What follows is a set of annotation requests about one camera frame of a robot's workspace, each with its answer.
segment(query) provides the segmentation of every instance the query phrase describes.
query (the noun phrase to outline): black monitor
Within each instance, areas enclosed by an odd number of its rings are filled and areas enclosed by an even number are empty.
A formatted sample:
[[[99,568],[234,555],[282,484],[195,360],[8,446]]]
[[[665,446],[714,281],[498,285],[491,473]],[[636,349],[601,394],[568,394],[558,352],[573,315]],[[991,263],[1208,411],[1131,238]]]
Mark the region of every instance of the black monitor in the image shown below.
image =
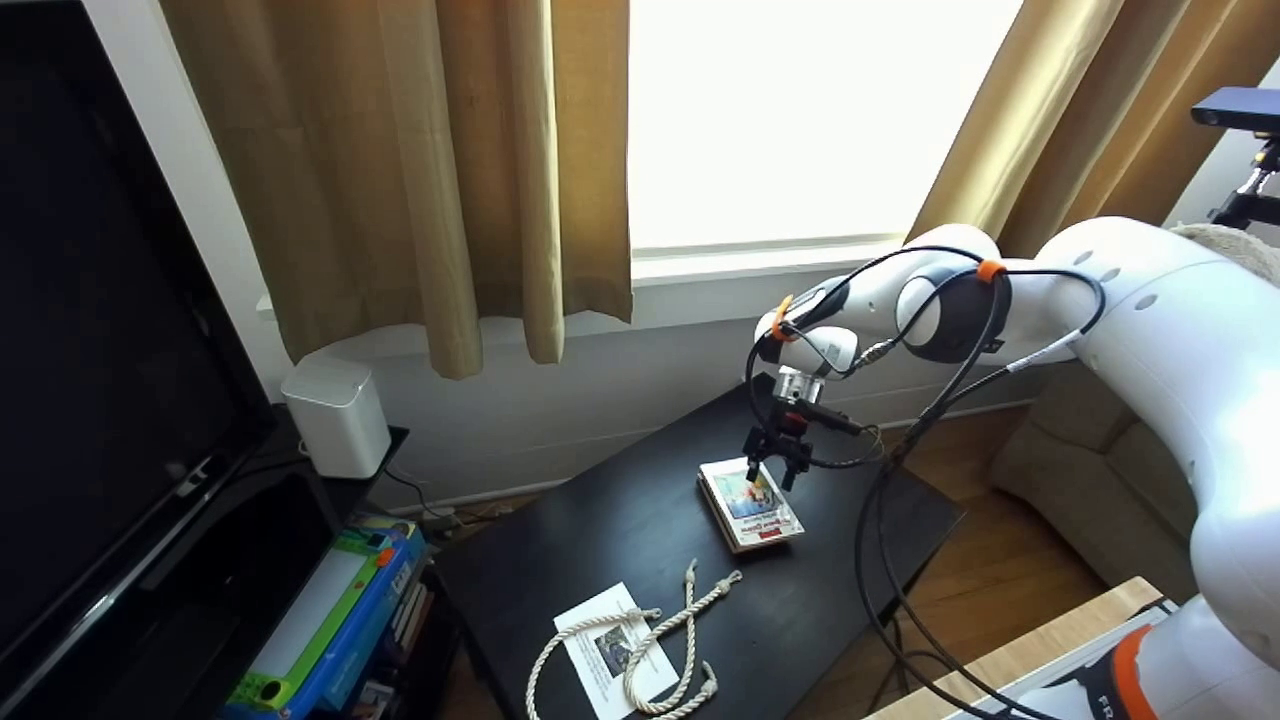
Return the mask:
[[[0,699],[274,406],[78,0],[0,0]]]

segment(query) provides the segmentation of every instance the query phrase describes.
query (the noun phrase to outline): table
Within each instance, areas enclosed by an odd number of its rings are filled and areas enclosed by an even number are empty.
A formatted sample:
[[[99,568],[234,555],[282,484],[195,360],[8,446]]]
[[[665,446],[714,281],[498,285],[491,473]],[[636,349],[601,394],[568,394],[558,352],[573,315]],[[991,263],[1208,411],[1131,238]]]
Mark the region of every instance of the table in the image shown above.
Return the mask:
[[[787,491],[804,537],[784,549],[732,555],[698,494],[698,466],[746,450],[753,428],[748,393],[732,388],[684,421],[654,431],[620,456],[580,473],[523,503],[490,533],[447,543],[431,562],[438,594],[490,675],[498,705],[523,714],[523,684],[551,640],[551,614],[623,581],[642,609],[679,613],[684,568],[699,562],[699,592],[742,568],[746,585],[699,614],[699,655],[722,675],[722,697],[699,714],[787,714],[839,653],[894,613],[886,570],[867,570],[861,609],[852,562],[856,514],[878,480],[873,442],[811,428],[820,460],[867,460],[861,466],[811,466]],[[886,549],[899,581],[911,581],[940,549],[957,508],[911,474],[886,494]],[[684,664],[684,630],[665,640]],[[541,679],[545,714],[591,714],[564,653]]]
[[[1033,626],[1030,635],[1018,635],[1000,643],[995,653],[969,664],[969,673],[984,675],[991,688],[1003,688],[1036,667],[1059,664],[1071,655],[1071,647],[1111,630],[1142,609],[1163,601],[1150,581],[1131,575],[1105,594]],[[981,699],[984,693],[973,688],[962,673],[940,675],[940,688],[962,699]],[[873,720],[926,720],[926,714],[952,714],[957,708],[931,697],[929,688],[917,688],[911,697],[880,708]]]

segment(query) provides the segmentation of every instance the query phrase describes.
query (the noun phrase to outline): black table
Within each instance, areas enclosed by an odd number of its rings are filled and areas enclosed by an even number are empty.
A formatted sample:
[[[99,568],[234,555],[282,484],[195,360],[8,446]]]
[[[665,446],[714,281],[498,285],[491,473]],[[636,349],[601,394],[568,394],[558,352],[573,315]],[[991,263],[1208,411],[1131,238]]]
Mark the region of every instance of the black table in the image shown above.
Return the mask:
[[[804,537],[732,555],[693,480],[705,460],[742,456],[748,428],[748,393],[724,393],[440,551],[431,585],[510,714],[523,714],[528,667],[558,630],[551,614],[616,581],[642,609],[674,614],[684,609],[687,559],[699,562],[698,592],[709,592],[732,568],[746,570],[746,585],[699,614],[699,655],[722,675],[722,697],[699,714],[787,714],[839,653],[873,626],[861,603],[852,537],[878,465],[804,473],[787,491]],[[830,460],[873,460],[873,446],[856,436],[811,428],[804,438]],[[887,484],[886,549],[899,581],[929,562],[952,514],[957,508],[921,480],[897,474]],[[880,559],[867,568],[864,592],[886,614],[897,592]],[[665,647],[679,667],[684,630],[674,630]],[[545,667],[541,714],[591,714],[564,653]]]

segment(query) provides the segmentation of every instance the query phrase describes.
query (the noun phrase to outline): couch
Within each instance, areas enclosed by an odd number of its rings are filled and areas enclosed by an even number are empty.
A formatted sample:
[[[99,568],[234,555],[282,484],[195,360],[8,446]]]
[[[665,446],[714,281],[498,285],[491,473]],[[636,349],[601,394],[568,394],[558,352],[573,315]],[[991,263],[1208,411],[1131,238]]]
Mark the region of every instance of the couch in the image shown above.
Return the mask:
[[[1280,285],[1280,247],[1262,237],[1215,224],[1178,230]],[[1052,373],[990,480],[1033,503],[1101,581],[1145,575],[1172,601],[1195,592],[1195,494],[1162,436],[1089,366]]]

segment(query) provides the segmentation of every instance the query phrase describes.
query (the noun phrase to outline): window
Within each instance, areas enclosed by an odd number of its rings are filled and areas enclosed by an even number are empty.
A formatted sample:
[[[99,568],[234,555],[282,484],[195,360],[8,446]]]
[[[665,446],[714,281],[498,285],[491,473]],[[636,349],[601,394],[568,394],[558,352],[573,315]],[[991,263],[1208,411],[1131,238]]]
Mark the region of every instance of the window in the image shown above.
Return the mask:
[[[636,281],[911,228],[1020,0],[636,0]]]

